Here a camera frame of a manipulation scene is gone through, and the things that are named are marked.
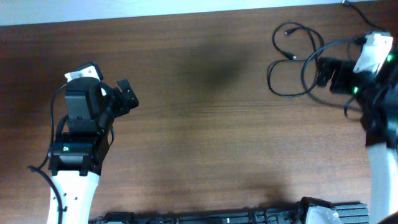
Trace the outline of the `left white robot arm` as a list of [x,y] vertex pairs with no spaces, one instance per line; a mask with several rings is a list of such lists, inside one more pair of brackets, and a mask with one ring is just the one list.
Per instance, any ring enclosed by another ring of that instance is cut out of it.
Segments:
[[139,104],[130,83],[111,88],[82,77],[65,87],[67,115],[58,123],[49,155],[52,188],[48,223],[88,223],[91,203],[117,117]]

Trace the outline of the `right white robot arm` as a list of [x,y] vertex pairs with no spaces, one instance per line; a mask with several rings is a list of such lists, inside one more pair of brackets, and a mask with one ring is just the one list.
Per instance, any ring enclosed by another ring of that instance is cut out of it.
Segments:
[[363,47],[358,61],[322,57],[318,86],[358,102],[371,168],[371,223],[397,223],[397,44]]

